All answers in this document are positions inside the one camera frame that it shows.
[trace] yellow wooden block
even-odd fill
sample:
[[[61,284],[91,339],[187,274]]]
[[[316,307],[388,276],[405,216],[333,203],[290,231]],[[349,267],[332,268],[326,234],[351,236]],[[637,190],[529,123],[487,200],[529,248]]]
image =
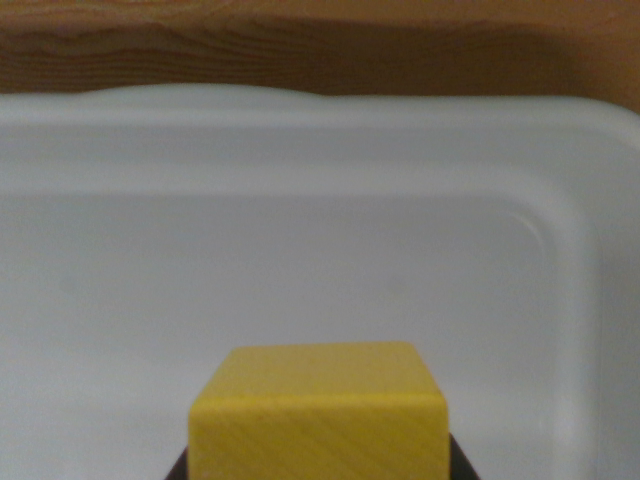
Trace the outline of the yellow wooden block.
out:
[[[408,343],[235,349],[189,413],[191,480],[447,480],[447,405]]]

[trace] wooden surface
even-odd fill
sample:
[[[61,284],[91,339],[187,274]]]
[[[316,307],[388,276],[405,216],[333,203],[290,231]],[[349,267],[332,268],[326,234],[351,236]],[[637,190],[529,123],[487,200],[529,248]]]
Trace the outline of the wooden surface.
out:
[[[168,82],[640,111],[640,0],[0,0],[0,91]]]

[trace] white plastic tray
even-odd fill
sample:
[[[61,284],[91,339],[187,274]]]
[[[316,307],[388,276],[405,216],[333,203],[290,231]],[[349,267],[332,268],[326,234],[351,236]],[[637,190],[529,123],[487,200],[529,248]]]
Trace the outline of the white plastic tray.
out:
[[[233,346],[375,339],[418,346],[485,480],[634,478],[640,123],[571,99],[4,97],[0,316],[1,478],[160,480]]]

